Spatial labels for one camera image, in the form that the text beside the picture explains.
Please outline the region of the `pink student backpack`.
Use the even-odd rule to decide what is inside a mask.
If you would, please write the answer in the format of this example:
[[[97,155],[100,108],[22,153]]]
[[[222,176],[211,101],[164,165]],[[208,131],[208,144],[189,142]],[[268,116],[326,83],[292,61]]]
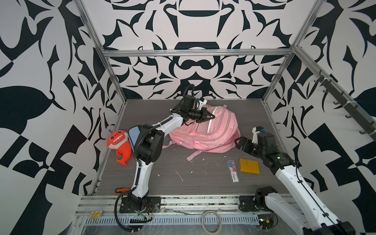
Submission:
[[[171,145],[179,145],[195,152],[187,157],[203,153],[225,153],[236,146],[235,140],[240,137],[240,130],[235,114],[227,109],[227,105],[205,106],[215,118],[203,123],[189,121],[169,133],[170,141],[163,149]]]

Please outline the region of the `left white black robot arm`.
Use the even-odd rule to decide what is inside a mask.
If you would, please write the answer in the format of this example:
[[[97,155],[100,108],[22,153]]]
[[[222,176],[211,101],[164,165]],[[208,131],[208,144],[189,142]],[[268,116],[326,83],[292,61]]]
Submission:
[[[186,87],[182,99],[170,109],[166,119],[153,125],[139,126],[140,133],[133,147],[133,157],[137,162],[134,183],[130,190],[120,194],[127,196],[130,208],[142,211],[146,207],[152,167],[161,155],[165,136],[189,120],[203,123],[215,118],[205,107],[206,100],[194,96],[194,89],[193,84]]]

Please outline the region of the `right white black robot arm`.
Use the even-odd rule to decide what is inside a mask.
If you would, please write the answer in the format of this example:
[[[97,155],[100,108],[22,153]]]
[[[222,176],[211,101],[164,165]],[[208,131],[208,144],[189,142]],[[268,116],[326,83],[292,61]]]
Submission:
[[[236,148],[262,160],[288,189],[299,206],[295,209],[271,186],[257,189],[252,200],[240,199],[239,209],[269,210],[298,235],[354,235],[355,228],[341,221],[314,193],[297,168],[297,161],[278,150],[273,134],[256,127],[252,139],[235,139]]]

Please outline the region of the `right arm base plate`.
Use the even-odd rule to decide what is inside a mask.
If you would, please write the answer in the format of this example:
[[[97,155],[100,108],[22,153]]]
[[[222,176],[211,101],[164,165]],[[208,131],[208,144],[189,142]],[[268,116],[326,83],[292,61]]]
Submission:
[[[251,211],[264,211],[265,208],[261,204],[258,196],[246,196],[242,195],[239,197],[239,209],[242,212],[251,212]]]

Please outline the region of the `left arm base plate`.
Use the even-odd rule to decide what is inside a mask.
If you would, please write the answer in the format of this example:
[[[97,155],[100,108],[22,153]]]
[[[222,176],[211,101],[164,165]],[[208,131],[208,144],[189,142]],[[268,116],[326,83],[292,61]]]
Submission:
[[[161,197],[122,197],[119,212],[153,212],[154,210],[160,209],[161,199]]]

